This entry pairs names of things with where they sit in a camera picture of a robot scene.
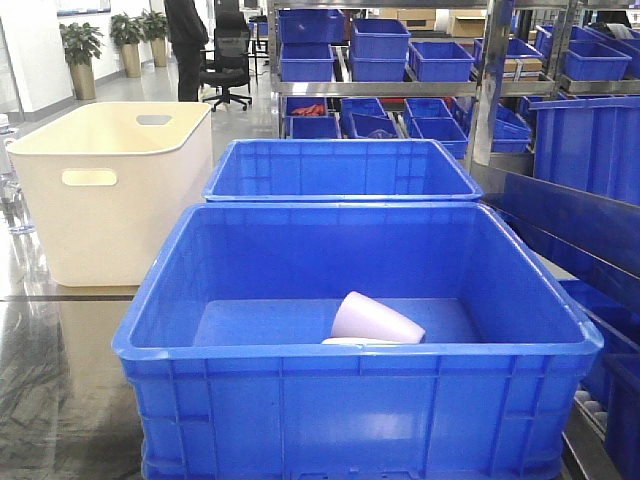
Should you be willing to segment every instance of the floor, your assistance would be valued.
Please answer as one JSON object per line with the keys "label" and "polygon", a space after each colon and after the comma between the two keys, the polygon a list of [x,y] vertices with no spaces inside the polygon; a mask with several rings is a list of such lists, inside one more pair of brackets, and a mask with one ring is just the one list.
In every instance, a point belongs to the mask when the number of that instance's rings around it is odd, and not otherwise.
{"label": "floor", "polygon": [[[269,73],[261,63],[251,83],[253,106],[212,113],[214,159],[233,139],[271,136]],[[145,65],[141,78],[117,78],[99,86],[97,96],[173,101],[175,64]],[[83,103],[17,125],[20,135]],[[0,216],[0,478],[141,479],[135,398],[110,348],[135,288],[56,285],[37,233],[9,235],[3,223]]]}

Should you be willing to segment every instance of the crate handle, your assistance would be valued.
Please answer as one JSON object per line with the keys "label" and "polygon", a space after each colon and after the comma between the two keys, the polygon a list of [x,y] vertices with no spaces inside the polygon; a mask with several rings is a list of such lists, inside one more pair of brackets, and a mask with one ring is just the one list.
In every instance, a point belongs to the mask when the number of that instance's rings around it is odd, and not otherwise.
{"label": "crate handle", "polygon": [[69,187],[113,187],[118,175],[110,168],[82,168],[62,171],[62,183]]}
{"label": "crate handle", "polygon": [[136,121],[139,125],[156,125],[162,126],[169,123],[173,117],[171,115],[138,115]]}

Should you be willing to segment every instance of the white cup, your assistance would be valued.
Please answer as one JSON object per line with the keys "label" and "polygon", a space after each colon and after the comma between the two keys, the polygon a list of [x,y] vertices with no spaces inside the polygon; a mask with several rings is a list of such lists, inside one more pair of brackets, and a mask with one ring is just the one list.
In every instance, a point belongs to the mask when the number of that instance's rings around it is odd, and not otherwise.
{"label": "white cup", "polygon": [[420,343],[425,331],[404,315],[358,292],[340,304],[332,337],[357,337],[398,343]]}
{"label": "white cup", "polygon": [[379,338],[331,337],[322,341],[323,345],[397,345],[399,342]]}

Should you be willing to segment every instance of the black office chair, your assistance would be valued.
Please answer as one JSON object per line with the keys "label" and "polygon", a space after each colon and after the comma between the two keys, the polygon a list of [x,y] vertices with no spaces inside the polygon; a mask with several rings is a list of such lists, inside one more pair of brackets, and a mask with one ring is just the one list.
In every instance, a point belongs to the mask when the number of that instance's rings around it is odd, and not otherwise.
{"label": "black office chair", "polygon": [[221,103],[238,102],[242,110],[251,105],[252,99],[246,95],[231,93],[231,88],[247,85],[249,93],[249,40],[250,31],[244,15],[240,12],[220,12],[213,34],[214,60],[205,61],[200,72],[200,82],[222,93],[203,98],[203,102],[216,101],[211,109],[215,112]]}

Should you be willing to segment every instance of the gold planter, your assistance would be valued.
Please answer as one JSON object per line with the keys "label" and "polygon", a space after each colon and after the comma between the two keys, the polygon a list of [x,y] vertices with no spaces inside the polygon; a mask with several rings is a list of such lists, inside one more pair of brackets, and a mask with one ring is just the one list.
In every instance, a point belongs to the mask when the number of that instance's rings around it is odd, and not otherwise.
{"label": "gold planter", "polygon": [[96,82],[93,78],[91,65],[69,65],[73,90],[78,100],[93,100],[96,98]]}
{"label": "gold planter", "polygon": [[167,66],[167,44],[164,38],[154,38],[151,40],[151,53],[153,53],[153,64],[156,67]]}
{"label": "gold planter", "polygon": [[122,63],[127,72],[127,77],[139,77],[142,74],[140,68],[140,54],[138,53],[138,44],[127,44],[120,47],[122,54]]}

